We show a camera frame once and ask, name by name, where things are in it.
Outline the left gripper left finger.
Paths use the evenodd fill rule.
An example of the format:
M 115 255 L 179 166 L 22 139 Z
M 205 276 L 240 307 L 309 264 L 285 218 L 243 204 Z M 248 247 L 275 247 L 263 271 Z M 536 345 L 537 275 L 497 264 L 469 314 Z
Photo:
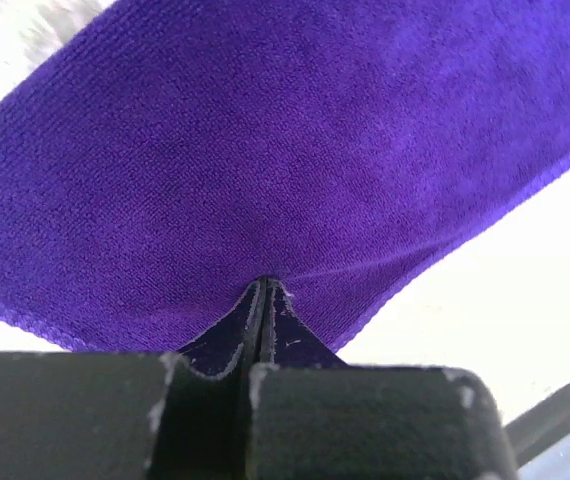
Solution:
M 176 351 L 0 352 L 0 479 L 240 479 L 264 284 Z

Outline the purple towel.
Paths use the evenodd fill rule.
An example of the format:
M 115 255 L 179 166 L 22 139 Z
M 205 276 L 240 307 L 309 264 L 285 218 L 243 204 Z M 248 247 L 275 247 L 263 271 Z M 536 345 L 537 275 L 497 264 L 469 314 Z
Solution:
M 118 1 L 0 102 L 0 321 L 172 350 L 280 279 L 340 348 L 570 168 L 570 1 Z

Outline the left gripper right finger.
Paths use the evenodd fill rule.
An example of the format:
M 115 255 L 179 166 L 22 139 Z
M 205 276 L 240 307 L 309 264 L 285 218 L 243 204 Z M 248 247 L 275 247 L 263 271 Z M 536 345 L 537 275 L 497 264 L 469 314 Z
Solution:
M 250 479 L 514 479 L 487 386 L 445 366 L 351 366 L 261 283 L 261 336 L 248 376 Z

